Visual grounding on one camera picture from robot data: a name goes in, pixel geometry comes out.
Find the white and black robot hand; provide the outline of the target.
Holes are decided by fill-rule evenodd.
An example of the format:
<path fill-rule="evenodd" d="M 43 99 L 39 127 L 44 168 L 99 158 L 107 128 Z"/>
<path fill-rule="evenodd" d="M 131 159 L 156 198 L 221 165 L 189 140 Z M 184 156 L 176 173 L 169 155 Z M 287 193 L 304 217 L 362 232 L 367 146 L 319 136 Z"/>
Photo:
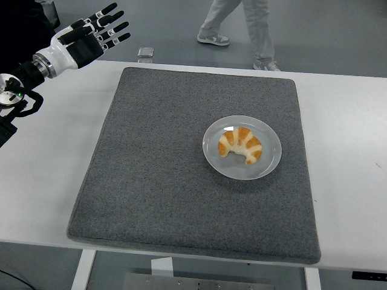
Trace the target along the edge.
<path fill-rule="evenodd" d="M 52 37 L 50 46 L 36 52 L 33 60 L 40 62 L 47 70 L 47 76 L 53 78 L 67 69 L 80 69 L 98 59 L 131 36 L 128 32 L 117 35 L 129 26 L 129 22 L 111 26 L 124 15 L 123 11 L 111 14 L 116 7 L 114 2 L 60 30 Z"/>

